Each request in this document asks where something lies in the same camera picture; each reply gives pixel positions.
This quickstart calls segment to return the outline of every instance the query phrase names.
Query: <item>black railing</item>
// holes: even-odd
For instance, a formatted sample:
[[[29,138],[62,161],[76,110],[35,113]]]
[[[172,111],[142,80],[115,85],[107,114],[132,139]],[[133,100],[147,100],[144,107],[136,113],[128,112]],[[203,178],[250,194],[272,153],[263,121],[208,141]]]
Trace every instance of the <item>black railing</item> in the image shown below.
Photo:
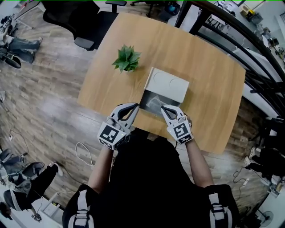
[[[245,74],[245,83],[252,89],[252,93],[258,93],[277,113],[279,116],[285,116],[285,73],[277,60],[271,54],[269,48],[267,48],[263,41],[261,41],[251,30],[249,30],[244,24],[237,20],[233,15],[229,14],[225,10],[215,6],[212,3],[206,1],[184,1],[181,10],[178,15],[175,27],[179,28],[190,9],[191,5],[195,5],[200,8],[201,12],[192,26],[189,33],[197,35],[202,39],[212,43],[213,45],[219,47],[223,51],[229,53],[231,56],[236,58],[241,64],[243,64],[247,70]],[[268,70],[241,44],[236,40],[232,39],[227,34],[223,33],[214,26],[206,23],[211,15],[215,15],[220,18],[226,24],[234,28],[239,32],[244,38],[251,42],[259,52],[268,60],[271,66],[275,69],[276,73],[279,75],[282,82],[276,82],[273,76],[268,72]],[[251,58],[269,77],[264,77],[260,75],[250,64],[248,64],[241,57],[236,55],[230,49],[226,48],[221,43],[215,41],[214,39],[208,37],[207,35],[199,32],[200,28],[204,26],[209,30],[219,34],[224,39],[231,42],[233,45],[238,47],[242,52],[244,52],[249,58]]]

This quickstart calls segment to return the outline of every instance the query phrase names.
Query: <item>succulent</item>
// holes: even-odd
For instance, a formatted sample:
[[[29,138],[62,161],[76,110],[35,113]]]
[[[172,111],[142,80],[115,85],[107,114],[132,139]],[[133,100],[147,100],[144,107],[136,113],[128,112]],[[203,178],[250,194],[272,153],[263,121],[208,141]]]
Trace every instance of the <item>succulent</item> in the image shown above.
[[[118,50],[118,58],[112,65],[115,65],[115,69],[119,68],[121,73],[123,70],[135,70],[138,67],[140,54],[140,52],[134,51],[134,47],[123,45],[121,50]]]

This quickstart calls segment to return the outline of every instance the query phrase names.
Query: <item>office chair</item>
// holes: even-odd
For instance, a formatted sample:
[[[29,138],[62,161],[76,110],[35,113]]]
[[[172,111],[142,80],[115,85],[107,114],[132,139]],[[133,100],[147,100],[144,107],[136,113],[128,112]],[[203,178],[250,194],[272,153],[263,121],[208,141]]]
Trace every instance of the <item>office chair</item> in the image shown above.
[[[74,43],[87,51],[98,49],[105,34],[117,17],[117,6],[126,1],[106,1],[112,12],[101,11],[93,1],[42,1],[46,11],[43,19],[66,28],[73,34]]]
[[[135,4],[139,3],[139,2],[145,2],[146,4],[150,5],[150,9],[149,9],[148,13],[146,14],[147,17],[151,17],[151,10],[152,10],[154,4],[163,4],[164,5],[164,1],[134,1],[130,5],[135,6]]]

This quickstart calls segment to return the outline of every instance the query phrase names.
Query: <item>wooden floor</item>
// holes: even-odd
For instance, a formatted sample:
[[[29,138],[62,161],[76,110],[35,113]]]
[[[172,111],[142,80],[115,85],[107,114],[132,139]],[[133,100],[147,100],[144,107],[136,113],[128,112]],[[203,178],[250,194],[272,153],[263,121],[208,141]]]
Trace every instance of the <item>wooden floor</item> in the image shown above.
[[[126,6],[124,10],[145,15],[148,6]],[[38,9],[27,13],[23,21],[30,23],[34,29],[27,30],[20,25],[16,36],[26,39],[41,36],[43,41],[32,65],[22,63],[21,69],[14,69],[0,62],[0,90],[6,91],[4,104],[8,110],[0,108],[1,136],[6,139],[1,138],[1,145],[4,149],[12,148],[15,154],[24,153],[26,146],[19,135],[12,133],[14,139],[11,142],[7,140],[9,129],[19,131],[29,148],[27,162],[41,161],[48,165],[58,161],[76,180],[87,182],[92,169],[76,157],[75,144],[84,143],[95,162],[101,149],[96,136],[106,117],[79,106],[76,100],[96,51],[87,52],[77,47],[69,31],[44,22]],[[234,184],[233,173],[244,166],[244,157],[250,153],[252,146],[248,139],[257,133],[257,124],[252,120],[261,121],[261,116],[256,107],[242,99],[225,152],[222,155],[204,153],[215,183],[229,184],[235,199],[239,197],[243,181]],[[179,146],[178,152],[183,167],[191,177],[185,148]],[[79,149],[79,154],[90,162],[87,152]],[[47,198],[57,191],[77,190],[80,183],[66,171],[64,173],[64,177],[56,177],[47,189]],[[250,178],[246,187],[241,188],[241,196],[237,200],[242,212],[262,201],[267,187],[252,171],[243,169],[239,178]],[[57,201],[65,206],[70,197],[71,194],[61,194]]]

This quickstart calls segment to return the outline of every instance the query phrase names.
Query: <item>wooden table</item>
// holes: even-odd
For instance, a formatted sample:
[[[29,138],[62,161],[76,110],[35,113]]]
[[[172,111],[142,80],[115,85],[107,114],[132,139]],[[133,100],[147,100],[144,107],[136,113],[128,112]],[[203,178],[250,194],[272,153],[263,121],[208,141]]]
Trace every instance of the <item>wooden table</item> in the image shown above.
[[[141,52],[139,68],[114,70],[111,64],[123,44]],[[202,150],[223,153],[236,120],[245,70],[216,47],[171,25],[120,13],[88,69],[78,103],[110,115],[122,103],[140,103],[151,67],[189,81],[181,109],[191,117]],[[140,110],[135,127],[166,138],[163,118]]]

